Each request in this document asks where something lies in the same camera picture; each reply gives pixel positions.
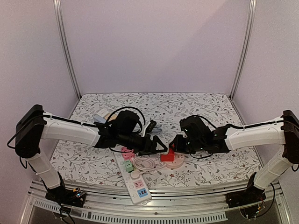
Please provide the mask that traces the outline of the red cube socket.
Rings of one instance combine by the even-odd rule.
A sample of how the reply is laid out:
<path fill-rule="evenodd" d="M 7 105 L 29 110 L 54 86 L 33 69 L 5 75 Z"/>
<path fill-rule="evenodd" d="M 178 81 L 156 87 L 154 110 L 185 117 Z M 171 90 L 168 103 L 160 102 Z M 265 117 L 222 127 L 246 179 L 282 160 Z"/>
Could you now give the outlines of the red cube socket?
<path fill-rule="evenodd" d="M 169 151 L 167 154 L 162 154 L 160 156 L 161 162 L 173 162 L 175 158 L 175 152 L 174 152 L 174 143 L 169 145 Z"/>

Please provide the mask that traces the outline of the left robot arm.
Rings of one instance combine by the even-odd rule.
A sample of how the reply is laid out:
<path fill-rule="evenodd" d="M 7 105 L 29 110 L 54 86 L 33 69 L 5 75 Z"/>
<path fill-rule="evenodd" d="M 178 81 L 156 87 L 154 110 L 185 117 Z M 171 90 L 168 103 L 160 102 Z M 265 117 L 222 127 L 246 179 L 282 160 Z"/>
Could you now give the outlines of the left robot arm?
<path fill-rule="evenodd" d="M 168 147 L 158 136 L 150 135 L 155 122 L 146 124 L 143 113 L 132 106 L 115 110 L 103 123 L 92 124 L 54 116 L 34 105 L 17 123 L 15 134 L 7 147 L 15 151 L 24 168 L 30 166 L 40 177 L 47 191 L 46 199 L 59 205 L 82 207 L 86 192 L 80 188 L 67 189 L 62 176 L 44 157 L 41 140 L 60 140 L 82 143 L 93 148 L 112 149 L 117 145 L 131 149 L 137 155 L 166 153 Z"/>

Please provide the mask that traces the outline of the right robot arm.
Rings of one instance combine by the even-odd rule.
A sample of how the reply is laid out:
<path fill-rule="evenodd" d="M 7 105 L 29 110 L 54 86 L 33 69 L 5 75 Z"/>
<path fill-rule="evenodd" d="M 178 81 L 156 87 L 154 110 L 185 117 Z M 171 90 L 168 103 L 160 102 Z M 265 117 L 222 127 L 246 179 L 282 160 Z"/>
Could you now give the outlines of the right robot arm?
<path fill-rule="evenodd" d="M 226 194 L 229 208 L 256 203 L 265 199 L 264 190 L 286 170 L 299 162 L 299 120 L 291 110 L 275 119 L 247 126 L 227 124 L 213 131 L 204 117 L 192 115 L 180 121 L 185 136 L 178 134 L 169 144 L 177 153 L 209 154 L 260 145 L 279 145 L 279 151 L 269 162 L 249 178 L 245 190 Z"/>

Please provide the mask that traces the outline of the round pink socket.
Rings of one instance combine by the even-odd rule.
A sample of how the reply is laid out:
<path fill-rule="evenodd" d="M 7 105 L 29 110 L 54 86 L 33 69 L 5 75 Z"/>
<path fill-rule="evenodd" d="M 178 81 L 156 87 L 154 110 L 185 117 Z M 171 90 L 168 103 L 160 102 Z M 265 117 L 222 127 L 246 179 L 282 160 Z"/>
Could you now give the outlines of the round pink socket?
<path fill-rule="evenodd" d="M 185 156 L 183 154 L 177 153 L 174 155 L 173 161 L 166 161 L 166 167 L 170 169 L 177 169 L 181 167 L 184 163 Z"/>

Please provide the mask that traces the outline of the white long power strip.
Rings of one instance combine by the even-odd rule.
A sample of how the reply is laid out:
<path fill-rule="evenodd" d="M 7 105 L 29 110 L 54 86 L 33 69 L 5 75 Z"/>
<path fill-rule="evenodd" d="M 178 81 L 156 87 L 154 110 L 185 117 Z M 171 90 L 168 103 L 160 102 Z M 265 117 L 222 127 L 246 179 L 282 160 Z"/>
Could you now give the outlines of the white long power strip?
<path fill-rule="evenodd" d="M 114 152 L 114 155 L 132 203 L 134 205 L 146 205 L 152 199 L 152 196 L 142 177 L 142 172 L 133 166 L 134 171 L 128 173 L 122 155 L 116 152 Z"/>

